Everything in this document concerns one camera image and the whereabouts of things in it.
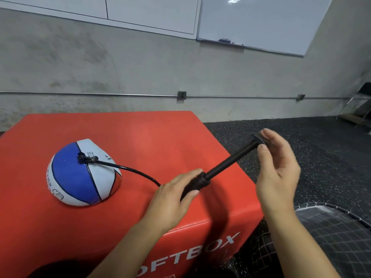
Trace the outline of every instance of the gray wall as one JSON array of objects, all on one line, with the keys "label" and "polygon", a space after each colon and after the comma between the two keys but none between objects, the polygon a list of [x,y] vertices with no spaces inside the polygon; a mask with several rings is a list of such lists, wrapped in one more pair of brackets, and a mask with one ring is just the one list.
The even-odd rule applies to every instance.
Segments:
[{"label": "gray wall", "polygon": [[[371,70],[371,0],[334,0],[305,58],[0,9],[0,90],[347,96]],[[342,101],[0,94],[27,113],[192,110],[202,121],[334,115]]]}]

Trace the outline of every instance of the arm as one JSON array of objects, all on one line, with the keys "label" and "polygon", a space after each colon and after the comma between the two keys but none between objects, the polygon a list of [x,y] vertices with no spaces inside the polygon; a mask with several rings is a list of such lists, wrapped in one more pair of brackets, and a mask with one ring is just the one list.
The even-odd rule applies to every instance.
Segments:
[{"label": "arm", "polygon": [[189,192],[180,202],[184,187],[202,172],[179,175],[156,191],[143,219],[135,224],[88,278],[135,278],[157,241],[187,213],[199,191]]},{"label": "arm", "polygon": [[295,215],[294,194],[300,167],[289,143],[268,129],[261,134],[268,147],[258,147],[261,169],[256,192],[285,278],[340,278]]}]

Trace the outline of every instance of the white cabinet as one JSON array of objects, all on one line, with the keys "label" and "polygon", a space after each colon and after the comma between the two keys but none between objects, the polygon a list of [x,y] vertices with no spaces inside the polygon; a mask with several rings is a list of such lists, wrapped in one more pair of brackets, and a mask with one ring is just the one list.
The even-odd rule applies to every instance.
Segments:
[{"label": "white cabinet", "polygon": [[106,0],[0,0],[107,19]]},{"label": "white cabinet", "polygon": [[195,34],[198,0],[106,0],[108,19]]}]

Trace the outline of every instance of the red plyo box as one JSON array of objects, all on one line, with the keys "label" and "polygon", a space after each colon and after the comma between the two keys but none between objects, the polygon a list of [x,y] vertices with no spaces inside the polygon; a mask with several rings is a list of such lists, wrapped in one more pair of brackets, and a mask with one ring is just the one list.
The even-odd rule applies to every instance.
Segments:
[{"label": "red plyo box", "polygon": [[[121,171],[118,191],[93,206],[68,206],[49,192],[46,169],[52,156],[82,139],[91,139],[117,164],[162,184],[196,168],[208,171],[229,157],[192,112],[25,116],[0,138],[3,277],[24,278],[58,261],[102,258],[144,215],[157,186],[128,171]],[[152,249],[138,276],[177,278],[196,264],[225,261],[262,217],[255,184],[233,164],[201,190],[179,225]]]}]

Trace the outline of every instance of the hand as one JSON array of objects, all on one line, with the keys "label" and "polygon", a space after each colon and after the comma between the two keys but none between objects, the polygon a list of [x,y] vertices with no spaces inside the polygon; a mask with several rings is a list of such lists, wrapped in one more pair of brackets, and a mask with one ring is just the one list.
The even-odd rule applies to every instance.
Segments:
[{"label": "hand", "polygon": [[198,190],[190,191],[180,201],[183,190],[201,172],[202,169],[193,170],[177,176],[165,185],[161,185],[153,196],[142,221],[145,221],[151,229],[160,232],[161,235],[174,228],[185,216],[192,200],[199,193]]},{"label": "hand", "polygon": [[300,167],[290,144],[275,131],[264,129],[261,135],[268,141],[259,145],[260,174],[256,184],[257,197],[264,215],[294,210],[294,194]]}]

